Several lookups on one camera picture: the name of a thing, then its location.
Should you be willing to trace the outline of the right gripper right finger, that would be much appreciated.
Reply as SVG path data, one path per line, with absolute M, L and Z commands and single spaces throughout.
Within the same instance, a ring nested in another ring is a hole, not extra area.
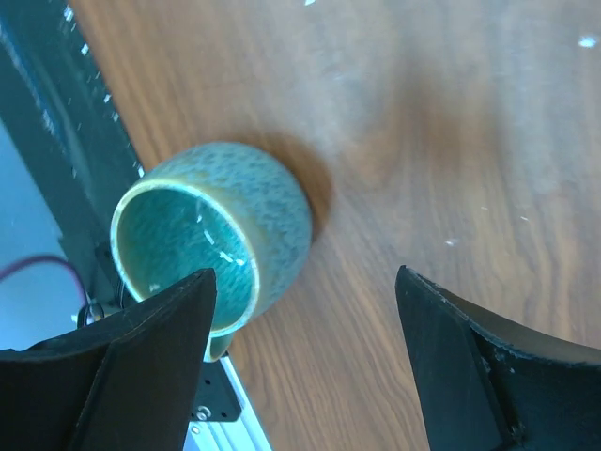
M 597 450 L 600 351 L 400 267 L 395 296 L 433 450 Z

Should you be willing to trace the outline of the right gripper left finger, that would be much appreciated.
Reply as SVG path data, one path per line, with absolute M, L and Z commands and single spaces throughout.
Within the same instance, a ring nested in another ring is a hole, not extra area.
M 212 269 L 1 352 L 4 450 L 181 450 L 216 303 Z

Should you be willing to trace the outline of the teal ceramic mug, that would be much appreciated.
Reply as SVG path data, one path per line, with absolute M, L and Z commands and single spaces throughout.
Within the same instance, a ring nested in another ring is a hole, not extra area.
M 190 148 L 140 177 L 116 205 L 110 246 L 132 298 L 144 301 L 200 269 L 216 274 L 204 359 L 282 298 L 309 255 L 313 220 L 293 174 L 242 143 Z

